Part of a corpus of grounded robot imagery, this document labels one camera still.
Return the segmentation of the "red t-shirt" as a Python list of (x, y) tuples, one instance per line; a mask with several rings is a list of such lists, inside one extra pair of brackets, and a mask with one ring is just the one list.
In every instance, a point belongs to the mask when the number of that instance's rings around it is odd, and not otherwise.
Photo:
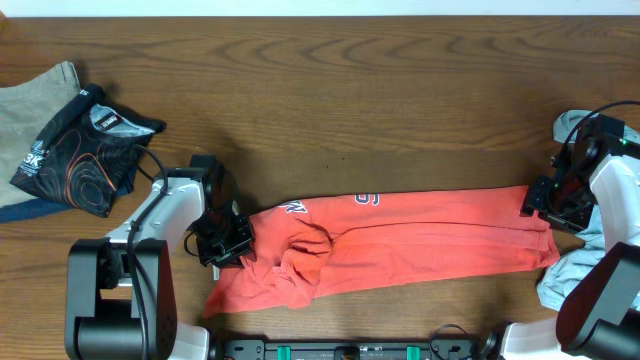
[(224, 268), (207, 317), (416, 282), (531, 271), (560, 258), (523, 217), (524, 186), (293, 200), (250, 218), (255, 241)]

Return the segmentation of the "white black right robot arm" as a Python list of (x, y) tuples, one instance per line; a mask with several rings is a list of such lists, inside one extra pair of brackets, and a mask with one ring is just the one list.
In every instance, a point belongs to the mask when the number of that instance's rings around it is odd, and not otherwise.
[(639, 145), (625, 124), (595, 110), (569, 131), (556, 172), (529, 187), (521, 213), (577, 233), (601, 214), (605, 254), (568, 294), (556, 317), (506, 327), (499, 356), (636, 359), (639, 313)]

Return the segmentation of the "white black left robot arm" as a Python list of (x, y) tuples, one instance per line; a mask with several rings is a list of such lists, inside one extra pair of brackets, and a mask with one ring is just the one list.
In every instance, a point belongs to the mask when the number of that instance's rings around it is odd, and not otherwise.
[(163, 168), (119, 227), (81, 239), (67, 266), (64, 345), (72, 359), (213, 359), (209, 330), (179, 321), (170, 262), (194, 236), (204, 266), (240, 265), (252, 250), (249, 219), (230, 172), (212, 155)]

